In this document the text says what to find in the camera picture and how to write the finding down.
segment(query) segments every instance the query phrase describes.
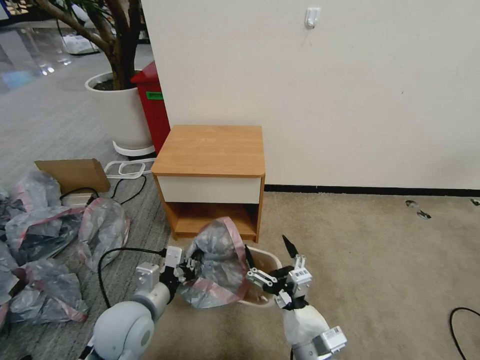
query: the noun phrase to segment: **carpet floor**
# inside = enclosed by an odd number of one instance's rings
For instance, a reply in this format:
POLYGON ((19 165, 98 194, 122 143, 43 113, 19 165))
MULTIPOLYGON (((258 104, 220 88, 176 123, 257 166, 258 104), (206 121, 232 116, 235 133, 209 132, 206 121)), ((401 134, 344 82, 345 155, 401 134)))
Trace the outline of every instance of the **carpet floor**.
MULTIPOLYGON (((479 217, 460 197, 267 192, 254 246, 290 264, 285 234, 306 255, 309 303, 348 338, 336 359, 454 360, 450 310, 480 310, 479 217)), ((196 310, 176 297, 143 359, 288 359, 282 321, 276 307, 196 310)), ((478 359, 480 318, 459 312, 454 327, 467 359, 478 359)))
MULTIPOLYGON (((137 66, 153 59, 140 45, 137 66)), ((84 82, 109 67, 102 54, 76 57, 67 67, 0 96, 0 186, 11 187, 34 160, 121 159, 100 118, 91 111, 84 82)), ((117 198, 134 194, 141 180, 126 182, 117 198)), ((480 207, 468 198, 414 197, 431 219, 417 216, 402 196, 266 193, 260 249, 290 260, 281 235, 307 256, 313 275, 309 302, 331 326, 340 325, 347 348, 338 359, 459 359, 448 331, 456 306, 480 309, 480 207)), ((170 229, 151 178, 124 205, 130 246, 162 248, 170 229)), ((187 246, 186 240, 176 244, 187 246)), ((85 323, 15 324, 0 335, 0 359, 77 359, 105 309, 95 274, 73 247, 61 255, 78 274, 90 307, 85 323)), ((105 268, 112 303, 134 291, 133 270, 147 255, 120 254, 105 268)), ((455 316, 468 359, 480 354, 480 319, 455 316)), ((195 310, 179 296, 157 325, 145 360, 288 359, 282 313, 233 304, 195 310)))

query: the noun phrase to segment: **plant stand base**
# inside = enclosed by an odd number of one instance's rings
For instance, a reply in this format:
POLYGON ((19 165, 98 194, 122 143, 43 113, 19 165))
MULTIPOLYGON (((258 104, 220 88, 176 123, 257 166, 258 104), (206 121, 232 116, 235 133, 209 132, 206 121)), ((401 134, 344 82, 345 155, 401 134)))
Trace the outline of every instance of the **plant stand base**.
POLYGON ((155 148, 153 145, 149 147, 141 148, 141 149, 127 149, 127 148, 118 146, 115 141, 112 141, 112 143, 113 143, 113 148, 117 153, 119 153, 120 155, 128 156, 128 157, 142 157, 144 155, 148 155, 155 152, 155 148))

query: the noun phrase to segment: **trash bag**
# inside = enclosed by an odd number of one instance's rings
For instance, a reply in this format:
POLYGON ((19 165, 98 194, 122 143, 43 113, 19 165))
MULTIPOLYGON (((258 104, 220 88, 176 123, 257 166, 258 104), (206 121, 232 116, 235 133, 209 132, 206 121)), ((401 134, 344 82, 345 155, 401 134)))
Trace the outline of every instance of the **trash bag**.
POLYGON ((5 225, 18 214, 25 212, 21 200, 11 201, 9 193, 0 188, 0 241, 7 241, 5 225))
POLYGON ((18 264, 58 254, 77 236, 83 208, 53 206, 15 216, 5 225, 6 243, 18 264))
MULTIPOLYGON (((121 248, 127 242, 130 219, 116 201, 99 197, 87 206, 78 231, 78 254, 82 261, 97 272, 100 258, 108 250, 121 248)), ((108 254, 102 261, 105 266, 118 255, 108 254)))
POLYGON ((84 322, 88 306, 82 300, 77 275, 54 259, 28 262, 22 266, 28 285, 10 302, 10 321, 32 324, 84 322))
POLYGON ((232 219, 212 221, 193 239, 185 253, 200 250, 197 279, 182 284, 177 292, 194 308, 213 308, 242 300, 249 288, 245 247, 232 219))
POLYGON ((0 330, 5 324, 9 311, 11 291, 19 282, 12 270, 18 268, 17 262, 10 254, 8 246, 0 241, 0 330))
POLYGON ((27 212, 62 204, 59 183, 44 171, 29 172, 15 185, 12 193, 13 201, 21 200, 27 212))

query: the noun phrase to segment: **wooden tabletop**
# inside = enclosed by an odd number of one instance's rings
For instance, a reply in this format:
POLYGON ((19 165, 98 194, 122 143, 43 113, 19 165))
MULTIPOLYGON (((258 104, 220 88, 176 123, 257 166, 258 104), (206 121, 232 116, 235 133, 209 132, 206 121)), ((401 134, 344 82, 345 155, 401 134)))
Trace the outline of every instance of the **wooden tabletop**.
POLYGON ((175 125, 151 167, 155 175, 260 178, 261 126, 175 125))

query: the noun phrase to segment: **soil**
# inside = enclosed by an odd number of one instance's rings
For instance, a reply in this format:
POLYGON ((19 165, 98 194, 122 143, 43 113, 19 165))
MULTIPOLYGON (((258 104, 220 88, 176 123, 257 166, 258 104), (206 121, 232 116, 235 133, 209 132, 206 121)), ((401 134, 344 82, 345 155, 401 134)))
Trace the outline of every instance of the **soil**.
POLYGON ((99 82, 98 84, 95 84, 93 88, 95 90, 101 90, 101 91, 112 91, 114 89, 114 81, 107 80, 104 82, 99 82))

